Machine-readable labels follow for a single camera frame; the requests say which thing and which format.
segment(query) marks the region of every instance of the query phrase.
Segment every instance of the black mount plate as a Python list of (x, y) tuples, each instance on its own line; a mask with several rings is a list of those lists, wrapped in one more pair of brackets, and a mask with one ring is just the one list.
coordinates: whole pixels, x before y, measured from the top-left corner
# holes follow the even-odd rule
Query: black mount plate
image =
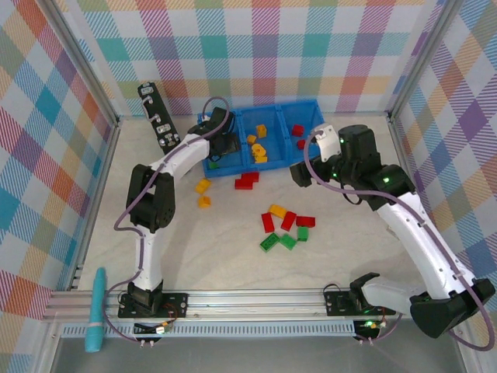
[[(327, 316), (382, 316), (383, 307), (371, 307), (360, 312), (350, 300), (348, 291), (326, 291)], [(395, 315), (395, 311), (385, 309), (385, 315)]]
[(135, 303), (135, 301), (128, 295), (123, 294), (120, 297), (119, 311), (117, 317), (119, 319), (169, 319), (168, 307), (163, 307), (165, 304), (173, 305), (178, 312), (178, 319), (186, 317), (186, 310), (188, 309), (188, 294), (187, 293), (162, 293), (162, 307), (155, 315), (143, 309)]

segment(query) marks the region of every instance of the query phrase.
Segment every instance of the checkered backdrop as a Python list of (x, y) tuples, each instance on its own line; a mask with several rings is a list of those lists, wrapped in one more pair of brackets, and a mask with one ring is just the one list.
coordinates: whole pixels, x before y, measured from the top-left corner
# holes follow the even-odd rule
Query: checkered backdrop
[(143, 115), (145, 81), (174, 114), (198, 113), (210, 96), (384, 111), (444, 2), (57, 0), (123, 115)]
[[(497, 0), (466, 0), (397, 119), (431, 218), (497, 287)], [(497, 321), (497, 297), (488, 308)]]
[(34, 0), (0, 0), (0, 372), (63, 290), (110, 125)]

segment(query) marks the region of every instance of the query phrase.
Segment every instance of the teal marker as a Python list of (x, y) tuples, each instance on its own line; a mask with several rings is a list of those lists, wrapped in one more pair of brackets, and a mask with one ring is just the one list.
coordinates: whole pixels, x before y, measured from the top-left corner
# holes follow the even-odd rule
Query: teal marker
[(99, 352), (103, 341), (102, 301), (106, 292), (106, 270), (100, 267), (93, 281), (92, 307), (90, 320), (86, 328), (85, 351)]

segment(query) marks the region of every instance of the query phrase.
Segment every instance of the yellow lego brick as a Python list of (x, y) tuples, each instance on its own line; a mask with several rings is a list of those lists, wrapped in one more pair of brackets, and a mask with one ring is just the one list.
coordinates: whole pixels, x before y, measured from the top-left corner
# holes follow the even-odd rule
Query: yellow lego brick
[(208, 207), (210, 207), (210, 198), (208, 196), (200, 196), (200, 198), (199, 198), (199, 207), (200, 208), (208, 208)]
[(264, 124), (260, 124), (259, 126), (255, 127), (255, 130), (257, 131), (257, 137), (258, 138), (264, 138), (267, 136), (267, 129)]
[(195, 191), (198, 194), (204, 194), (207, 189), (209, 189), (210, 185), (212, 184), (212, 181), (207, 180), (207, 179), (202, 179), (199, 181), (199, 183), (195, 186)]
[(257, 137), (254, 136), (253, 134), (250, 134), (249, 136), (247, 136), (247, 144), (254, 145), (255, 140), (257, 140)]
[(277, 204), (272, 204), (271, 206), (269, 206), (268, 212), (280, 219), (285, 219), (285, 215), (287, 214), (287, 210), (285, 210), (281, 206), (278, 206)]
[(266, 150), (261, 144), (252, 145), (252, 155), (254, 157), (263, 157), (266, 155)]
[(255, 163), (266, 163), (266, 162), (267, 162), (267, 157), (265, 155), (255, 157)]

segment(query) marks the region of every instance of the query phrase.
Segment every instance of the blue tray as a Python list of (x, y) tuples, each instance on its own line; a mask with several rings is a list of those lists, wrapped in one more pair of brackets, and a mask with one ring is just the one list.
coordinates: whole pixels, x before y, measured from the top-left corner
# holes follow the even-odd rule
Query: blue tray
[[(206, 177), (280, 169), (302, 162), (304, 154), (297, 148), (297, 141), (306, 139), (312, 128), (325, 122), (315, 99), (232, 109), (231, 111), (235, 114), (234, 132), (240, 138), (241, 150), (223, 156), (216, 162), (217, 169), (211, 169), (210, 161), (204, 160), (203, 171)], [(198, 123), (201, 121), (201, 114), (199, 114)], [(264, 124), (267, 129), (267, 136), (257, 139), (257, 143), (266, 149), (268, 158), (266, 163), (255, 163), (251, 147), (247, 144), (247, 136), (257, 135), (255, 127), (259, 124)], [(303, 137), (298, 138), (291, 135), (294, 124), (304, 126)], [(318, 146), (311, 144), (309, 153), (311, 157), (319, 155)]]

